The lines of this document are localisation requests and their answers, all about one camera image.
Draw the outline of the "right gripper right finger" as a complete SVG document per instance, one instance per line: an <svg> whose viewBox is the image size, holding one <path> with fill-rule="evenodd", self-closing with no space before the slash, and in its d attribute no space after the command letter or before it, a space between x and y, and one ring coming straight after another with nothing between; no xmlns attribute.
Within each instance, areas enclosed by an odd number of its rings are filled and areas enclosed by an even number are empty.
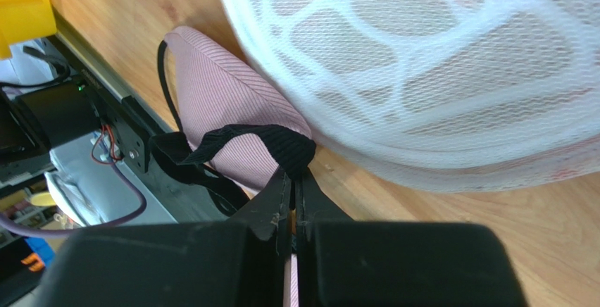
<svg viewBox="0 0 600 307"><path fill-rule="evenodd" d="M499 238L473 223L356 221L294 182L301 306L526 306Z"/></svg>

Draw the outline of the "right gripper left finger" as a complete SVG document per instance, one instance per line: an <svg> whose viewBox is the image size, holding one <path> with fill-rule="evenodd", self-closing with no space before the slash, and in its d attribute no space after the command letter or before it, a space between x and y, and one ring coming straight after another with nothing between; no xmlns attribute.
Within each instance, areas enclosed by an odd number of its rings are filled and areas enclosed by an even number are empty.
<svg viewBox="0 0 600 307"><path fill-rule="evenodd" d="M35 305L288 306L292 185L277 171L224 221L82 229Z"/></svg>

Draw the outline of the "floral mesh laundry bag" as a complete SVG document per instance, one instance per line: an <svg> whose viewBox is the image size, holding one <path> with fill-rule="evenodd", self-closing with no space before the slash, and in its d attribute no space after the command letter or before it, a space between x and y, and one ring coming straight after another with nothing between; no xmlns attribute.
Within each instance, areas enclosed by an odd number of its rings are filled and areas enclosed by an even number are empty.
<svg viewBox="0 0 600 307"><path fill-rule="evenodd" d="M599 171L599 0L221 0L327 148L431 192Z"/></svg>

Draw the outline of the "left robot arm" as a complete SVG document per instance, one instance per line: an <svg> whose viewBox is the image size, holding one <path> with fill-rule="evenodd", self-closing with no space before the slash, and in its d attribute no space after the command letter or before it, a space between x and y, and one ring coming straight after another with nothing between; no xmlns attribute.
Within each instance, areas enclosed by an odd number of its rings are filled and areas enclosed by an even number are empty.
<svg viewBox="0 0 600 307"><path fill-rule="evenodd" d="M1 163L45 154L101 127L92 88L74 82L10 99L1 93Z"/></svg>

